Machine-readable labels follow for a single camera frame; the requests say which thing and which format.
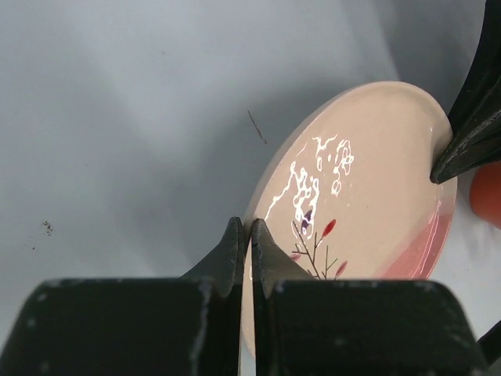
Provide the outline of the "beige and pink floral plate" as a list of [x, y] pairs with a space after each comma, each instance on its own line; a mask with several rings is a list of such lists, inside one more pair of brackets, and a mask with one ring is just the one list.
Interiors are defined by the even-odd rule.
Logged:
[[[456, 183], [431, 166], [451, 139], [444, 110], [400, 81], [361, 85], [310, 115], [280, 147], [247, 209], [316, 280], [427, 280], [452, 220]], [[242, 332], [255, 359], [252, 258]]]

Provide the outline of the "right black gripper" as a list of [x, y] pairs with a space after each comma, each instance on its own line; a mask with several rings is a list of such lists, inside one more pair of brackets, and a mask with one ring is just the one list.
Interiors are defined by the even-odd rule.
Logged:
[[485, 2], [468, 80], [449, 113], [452, 139], [431, 169], [436, 184], [500, 160], [500, 0]]

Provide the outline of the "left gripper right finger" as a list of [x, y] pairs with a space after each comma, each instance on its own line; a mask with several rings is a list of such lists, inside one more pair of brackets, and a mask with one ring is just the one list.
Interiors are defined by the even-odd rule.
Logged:
[[316, 280], [251, 230], [259, 375], [486, 375], [456, 296], [429, 280]]

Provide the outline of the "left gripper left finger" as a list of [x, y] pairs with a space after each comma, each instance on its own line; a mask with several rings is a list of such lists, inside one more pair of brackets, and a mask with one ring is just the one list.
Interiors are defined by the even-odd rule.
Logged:
[[238, 375], [243, 225], [180, 277], [53, 279], [19, 312], [4, 375]]

